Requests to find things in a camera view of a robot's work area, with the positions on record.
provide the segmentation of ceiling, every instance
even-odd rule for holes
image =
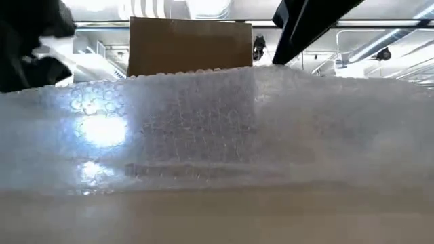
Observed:
[[[125,1],[127,1],[132,8],[137,7],[135,10],[133,9],[131,11],[133,14],[143,14],[143,16],[148,14],[146,0],[93,0],[92,3],[94,3],[94,5],[91,8],[89,8],[87,4],[89,1],[69,1],[74,3],[70,3],[70,7],[76,21],[121,20],[122,17],[119,14],[119,6],[123,4],[125,7]],[[153,9],[156,8],[159,2],[163,1],[165,16],[172,18],[190,18],[186,1],[189,3],[192,1],[198,2],[198,0],[152,1],[154,4]],[[219,1],[226,0],[207,0],[206,3],[209,7],[214,6],[215,8],[215,4]],[[225,15],[224,18],[269,20],[279,3],[280,0],[232,0],[231,4],[228,5],[227,15]],[[343,19],[411,19],[417,13],[432,4],[434,4],[434,0],[365,0],[361,5],[350,11]],[[335,75],[336,72],[333,61],[336,59],[336,53],[351,52],[388,32],[390,32],[390,30],[359,30],[357,32],[351,32],[349,30],[332,29],[316,40],[316,42],[305,50],[302,56],[295,58],[289,65],[293,68],[303,69],[310,73]],[[267,41],[268,53],[266,53],[260,63],[270,64],[281,31],[273,29],[254,29],[253,33],[253,37],[256,35],[264,35]],[[87,31],[79,33],[79,35],[86,36],[90,42],[93,43],[101,41],[108,47],[106,57],[118,64],[122,69],[127,68],[125,56],[123,55],[124,51],[127,52],[129,43],[129,33],[127,30]],[[336,42],[337,35],[339,36],[339,46]],[[421,69],[423,73],[416,72],[412,75],[405,76],[405,78],[416,79],[415,77],[417,75],[422,77],[421,79],[430,76],[434,77],[434,70],[422,68],[425,65],[431,65],[430,62],[419,64],[431,58],[432,55],[430,54],[434,51],[434,47],[432,47],[430,43],[431,40],[434,40],[433,31],[417,30],[389,46],[389,50],[392,53],[390,60],[382,62],[367,60],[352,66],[357,66],[358,69],[364,70],[364,74],[369,77],[398,78],[414,69]],[[423,45],[425,46],[424,48],[418,49],[418,47]]]

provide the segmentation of white ceiling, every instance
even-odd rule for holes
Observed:
[[[71,9],[76,20],[119,20],[120,17],[117,9],[118,2],[115,1],[118,0],[107,1],[111,4],[108,4],[102,11],[99,12],[87,11],[85,9],[85,6],[80,7],[78,5],[73,6]],[[178,8],[175,8],[173,6],[175,6],[174,4],[179,5],[179,2],[172,3],[172,1],[173,0],[165,0],[166,11],[167,9],[170,9],[171,13],[174,14],[174,16],[177,16],[177,18],[182,18],[183,16],[185,16],[185,13],[179,13],[178,15],[174,13]],[[270,19],[271,16],[274,14],[280,1],[281,0],[233,0],[233,4],[231,5],[228,18]],[[361,5],[350,11],[344,18],[409,19],[415,16],[422,9],[426,8],[426,6],[433,3],[434,0],[365,0]],[[318,39],[310,47],[307,48],[303,56],[303,63],[301,62],[301,57],[298,57],[298,59],[295,59],[291,63],[291,65],[294,68],[304,68],[304,70],[307,72],[312,72],[313,70],[315,70],[324,61],[330,59],[331,55],[337,51],[336,34],[339,31],[340,30],[336,29],[328,31],[324,36],[322,36],[320,39]],[[270,57],[273,55],[275,46],[280,37],[280,33],[280,30],[254,30],[254,36],[262,34],[265,36],[265,39],[267,41],[268,51],[270,51],[270,54],[267,54],[267,57],[265,57],[266,61],[270,60]],[[362,33],[343,32],[340,34],[339,37],[339,51],[352,51],[382,34],[383,33],[378,31]],[[122,30],[86,32],[85,35],[89,37],[90,41],[99,40],[105,45],[128,45],[129,42],[128,31]],[[428,52],[428,50],[431,50],[431,46],[428,46],[425,50],[420,50],[419,52],[416,52],[414,55],[406,56],[407,60],[410,60],[410,58],[412,59],[411,62],[403,62],[403,59],[399,59],[398,57],[400,57],[401,54],[410,52],[413,49],[424,45],[425,43],[433,40],[433,38],[434,32],[418,30],[389,47],[393,55],[393,58],[391,60],[382,62],[381,64],[377,61],[363,62],[362,66],[365,67],[367,73],[381,66],[382,68],[377,68],[374,72],[370,73],[370,76],[376,77],[382,77],[385,75],[396,73],[400,70],[405,70],[414,63],[418,63],[420,59],[422,59],[423,61],[424,58],[429,58],[430,53],[432,52]],[[122,60],[117,57],[117,52],[109,52],[108,57],[118,63],[122,63]],[[321,69],[321,73],[325,75],[334,74],[332,64],[333,62],[326,62],[326,64]]]

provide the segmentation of fluorescent light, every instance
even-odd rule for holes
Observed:
[[[164,1],[165,0],[157,0],[157,16],[158,16],[158,18],[165,18]]]
[[[419,20],[339,20],[339,26],[415,26]]]
[[[68,7],[83,7],[87,11],[99,12],[116,6],[119,0],[62,0]]]
[[[232,0],[186,0],[193,18],[196,16],[219,16]]]
[[[274,22],[271,20],[253,20],[246,21],[247,24],[251,24],[252,26],[275,26]]]
[[[151,1],[151,13],[152,16],[148,16],[148,2]],[[152,7],[152,0],[146,0],[146,7],[145,7],[145,11],[146,11],[146,16],[149,18],[154,18],[154,11],[153,11],[153,7]],[[144,17],[143,15],[143,11],[142,11],[142,0],[134,0],[134,16],[135,17]]]

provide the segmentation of bubble wrap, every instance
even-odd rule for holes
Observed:
[[[89,195],[319,184],[428,187],[434,97],[284,67],[0,95],[0,190]]]

